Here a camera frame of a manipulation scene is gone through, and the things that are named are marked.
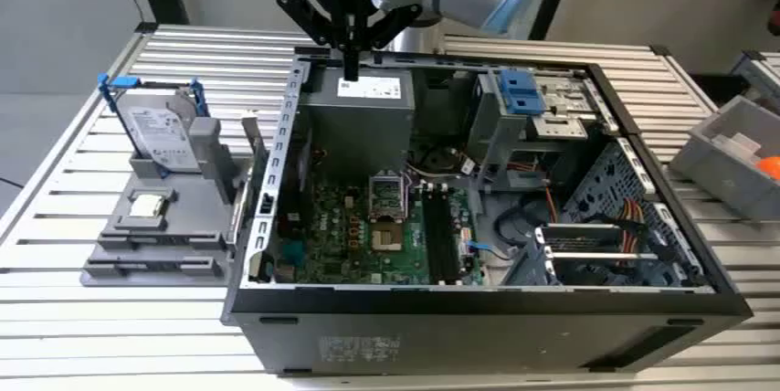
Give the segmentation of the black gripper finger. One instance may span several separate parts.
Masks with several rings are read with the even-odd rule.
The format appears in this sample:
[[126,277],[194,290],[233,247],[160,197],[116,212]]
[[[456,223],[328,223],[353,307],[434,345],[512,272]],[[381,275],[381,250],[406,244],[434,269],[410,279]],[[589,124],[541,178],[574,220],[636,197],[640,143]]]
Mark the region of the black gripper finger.
[[276,3],[310,39],[341,52],[344,80],[352,80],[352,48],[342,17],[337,16],[336,21],[328,19],[308,0],[276,0]]
[[358,79],[360,56],[364,50],[382,48],[412,25],[422,11],[421,5],[406,5],[392,9],[372,25],[368,15],[360,12],[350,29],[350,79]]

